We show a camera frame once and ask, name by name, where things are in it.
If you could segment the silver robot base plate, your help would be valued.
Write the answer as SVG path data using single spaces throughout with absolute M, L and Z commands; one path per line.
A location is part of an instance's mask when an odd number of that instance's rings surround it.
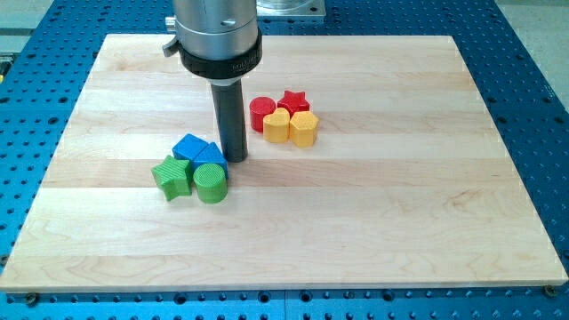
M 272 18 L 323 18 L 325 0 L 257 0 L 259 17 Z

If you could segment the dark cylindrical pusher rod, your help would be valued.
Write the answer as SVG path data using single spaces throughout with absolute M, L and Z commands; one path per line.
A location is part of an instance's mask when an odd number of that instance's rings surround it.
M 211 83 L 211 90 L 222 153 L 228 162 L 242 162 L 248 149 L 241 80 L 229 85 Z

